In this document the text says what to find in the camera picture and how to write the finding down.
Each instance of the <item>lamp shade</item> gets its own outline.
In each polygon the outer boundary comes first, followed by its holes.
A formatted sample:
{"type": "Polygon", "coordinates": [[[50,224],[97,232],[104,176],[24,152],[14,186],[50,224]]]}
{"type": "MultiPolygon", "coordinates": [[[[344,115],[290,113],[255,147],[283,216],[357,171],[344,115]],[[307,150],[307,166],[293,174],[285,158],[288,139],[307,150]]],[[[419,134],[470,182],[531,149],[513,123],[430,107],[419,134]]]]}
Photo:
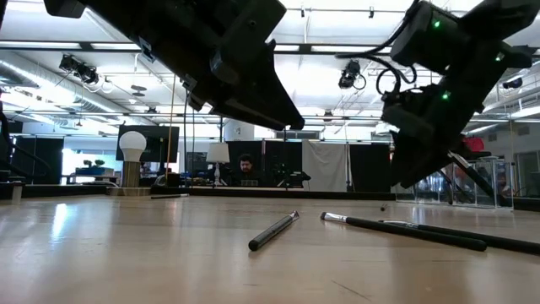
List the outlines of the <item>lamp shade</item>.
{"type": "Polygon", "coordinates": [[[229,145],[227,143],[211,143],[206,155],[207,162],[228,163],[229,145]]]}
{"type": "Polygon", "coordinates": [[[124,161],[139,162],[146,149],[146,138],[139,132],[125,132],[118,144],[124,154],[124,161]]]}

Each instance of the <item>black stick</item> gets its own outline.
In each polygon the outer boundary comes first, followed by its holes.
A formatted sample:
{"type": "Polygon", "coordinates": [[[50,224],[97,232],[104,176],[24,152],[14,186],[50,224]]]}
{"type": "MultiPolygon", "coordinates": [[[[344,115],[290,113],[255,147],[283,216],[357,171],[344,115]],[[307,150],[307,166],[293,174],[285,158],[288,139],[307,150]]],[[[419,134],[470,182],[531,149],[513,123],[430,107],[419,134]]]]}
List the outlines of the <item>black stick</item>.
{"type": "Polygon", "coordinates": [[[162,199],[162,198],[181,198],[181,194],[177,195],[164,195],[164,196],[158,196],[158,197],[152,197],[150,199],[162,199]]]}
{"type": "Polygon", "coordinates": [[[485,242],[480,241],[480,240],[474,240],[471,238],[459,237],[459,236],[448,236],[441,233],[421,231],[414,228],[385,224],[385,223],[380,223],[380,222],[376,222],[372,220],[355,219],[352,217],[337,215],[337,214],[330,214],[327,212],[323,212],[321,214],[321,219],[340,221],[340,222],[347,223],[349,225],[353,225],[353,226],[357,226],[361,228],[388,232],[388,233],[392,233],[392,234],[396,234],[400,236],[411,236],[411,237],[415,237],[415,238],[425,240],[425,241],[438,242],[441,244],[467,248],[467,249],[476,250],[480,252],[486,250],[486,247],[487,247],[485,242]]]}
{"type": "Polygon", "coordinates": [[[263,231],[260,235],[256,236],[250,243],[247,245],[252,251],[257,251],[264,244],[270,241],[271,238],[275,237],[279,232],[285,229],[287,226],[291,225],[295,220],[300,217],[298,211],[293,212],[282,218],[276,224],[270,226],[270,228],[263,231]]]}
{"type": "Polygon", "coordinates": [[[435,226],[430,226],[430,225],[417,225],[417,224],[401,222],[401,221],[384,221],[384,223],[393,224],[393,225],[402,225],[406,227],[416,228],[421,231],[442,233],[449,236],[474,238],[474,239],[486,242],[486,244],[489,247],[511,250],[513,252],[523,252],[523,253],[540,255],[540,244],[534,243],[534,242],[513,240],[513,239],[499,237],[499,236],[488,236],[488,235],[484,235],[480,233],[458,231],[454,229],[441,228],[441,227],[435,227],[435,226]]]}

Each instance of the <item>wooden table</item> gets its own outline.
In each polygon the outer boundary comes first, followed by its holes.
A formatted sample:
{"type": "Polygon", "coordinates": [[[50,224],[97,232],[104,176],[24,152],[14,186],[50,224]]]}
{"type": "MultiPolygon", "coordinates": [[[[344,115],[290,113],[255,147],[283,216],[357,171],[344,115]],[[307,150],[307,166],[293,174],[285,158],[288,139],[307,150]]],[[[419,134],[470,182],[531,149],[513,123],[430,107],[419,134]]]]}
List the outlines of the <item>wooden table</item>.
{"type": "Polygon", "coordinates": [[[118,176],[62,175],[62,178],[66,178],[67,185],[73,185],[77,183],[77,177],[93,177],[96,181],[109,180],[109,182],[114,182],[114,183],[117,183],[117,180],[118,180],[118,176]]]}
{"type": "Polygon", "coordinates": [[[218,186],[218,187],[212,187],[212,186],[193,186],[194,189],[218,189],[218,190],[246,190],[246,191],[305,191],[304,188],[297,188],[297,187],[290,187],[290,188],[284,188],[284,187],[227,187],[227,186],[218,186]]]}
{"type": "Polygon", "coordinates": [[[104,196],[0,206],[0,302],[538,303],[540,258],[319,220],[322,211],[540,242],[540,214],[309,199],[104,196]],[[248,241],[292,210],[258,252],[248,241]]]}

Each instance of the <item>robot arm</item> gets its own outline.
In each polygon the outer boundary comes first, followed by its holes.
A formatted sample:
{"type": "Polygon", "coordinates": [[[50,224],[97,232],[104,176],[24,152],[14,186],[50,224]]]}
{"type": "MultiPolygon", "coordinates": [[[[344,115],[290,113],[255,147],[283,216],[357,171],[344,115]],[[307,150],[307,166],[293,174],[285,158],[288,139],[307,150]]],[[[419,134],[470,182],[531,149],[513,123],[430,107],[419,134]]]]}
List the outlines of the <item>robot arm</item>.
{"type": "Polygon", "coordinates": [[[505,70],[531,67],[531,56],[503,39],[529,26],[538,10],[538,0],[484,0],[457,18],[431,3],[414,1],[395,40],[386,42],[393,42],[391,59],[443,77],[418,93],[400,92],[397,75],[394,90],[382,96],[381,119],[400,128],[393,134],[392,185],[410,187],[450,163],[449,151],[461,148],[462,130],[474,112],[483,111],[485,97],[505,70]]]}
{"type": "Polygon", "coordinates": [[[286,9],[278,0],[45,0],[51,15],[79,18],[91,8],[184,80],[188,103],[212,114],[283,130],[304,119],[279,82],[275,41],[286,9]]]}

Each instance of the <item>lamp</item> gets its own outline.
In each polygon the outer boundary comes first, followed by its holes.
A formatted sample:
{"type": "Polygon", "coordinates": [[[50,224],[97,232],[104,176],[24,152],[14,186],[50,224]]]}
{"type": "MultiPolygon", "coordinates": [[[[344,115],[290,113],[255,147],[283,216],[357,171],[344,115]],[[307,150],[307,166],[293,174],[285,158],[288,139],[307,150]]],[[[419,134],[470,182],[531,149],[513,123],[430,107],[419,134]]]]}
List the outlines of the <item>lamp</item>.
{"type": "Polygon", "coordinates": [[[219,163],[228,163],[229,160],[229,145],[227,143],[211,143],[206,155],[206,161],[216,163],[216,171],[214,172],[215,182],[214,186],[224,184],[219,175],[219,163]]]}
{"type": "Polygon", "coordinates": [[[141,175],[141,155],[146,149],[146,138],[139,132],[124,133],[118,142],[124,154],[124,164],[121,171],[122,187],[138,187],[141,175]]]}

